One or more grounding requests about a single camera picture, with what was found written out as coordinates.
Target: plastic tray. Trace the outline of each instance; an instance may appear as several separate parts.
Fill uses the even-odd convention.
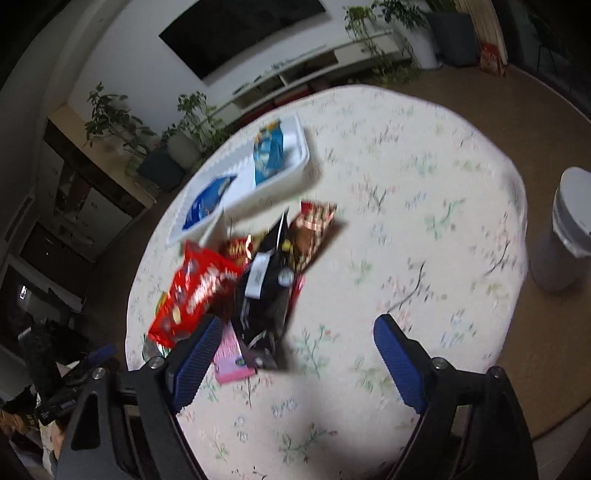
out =
[[[221,210],[224,210],[226,216],[232,216],[238,207],[240,211],[243,211],[256,205],[261,199],[280,193],[300,181],[301,172],[310,159],[304,129],[302,129],[297,115],[280,116],[279,120],[283,132],[283,169],[267,181],[255,185],[255,163],[252,158],[254,137],[249,138],[211,166],[206,164],[193,176],[184,189],[183,201],[168,233],[167,245],[187,239],[198,241]],[[213,179],[228,174],[238,176],[228,187],[216,209],[200,222],[183,230],[185,218],[197,195]]]

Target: television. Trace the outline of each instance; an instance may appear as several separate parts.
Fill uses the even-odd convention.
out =
[[[160,38],[203,79],[269,35],[323,12],[319,0],[199,0]]]

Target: white lid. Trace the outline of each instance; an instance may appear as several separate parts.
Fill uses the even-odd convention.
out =
[[[591,173],[567,168],[560,179],[560,196],[577,226],[591,237]]]

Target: round table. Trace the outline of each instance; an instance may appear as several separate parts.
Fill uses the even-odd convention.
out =
[[[302,198],[338,204],[306,271],[283,342],[289,371],[219,385],[210,367],[178,421],[212,480],[363,479],[391,465],[417,420],[374,345],[390,312],[431,356],[485,372],[497,359],[527,272],[525,189],[513,163],[464,119],[388,90],[348,86],[283,106],[236,133],[204,168],[296,113],[307,188],[267,199],[235,233],[270,227]],[[127,312],[130,369],[162,292],[181,265],[166,237],[182,194],[156,227]]]

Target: blue snack bag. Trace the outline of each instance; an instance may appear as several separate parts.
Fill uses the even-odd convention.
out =
[[[259,130],[252,156],[255,160],[255,184],[259,185],[283,168],[283,132],[275,121]]]
[[[197,195],[197,198],[191,205],[183,230],[192,227],[195,223],[203,220],[207,215],[212,213],[217,207],[217,204],[222,200],[224,192],[228,189],[230,184],[236,179],[236,175],[226,175],[225,177],[219,177],[203,189],[203,191]]]

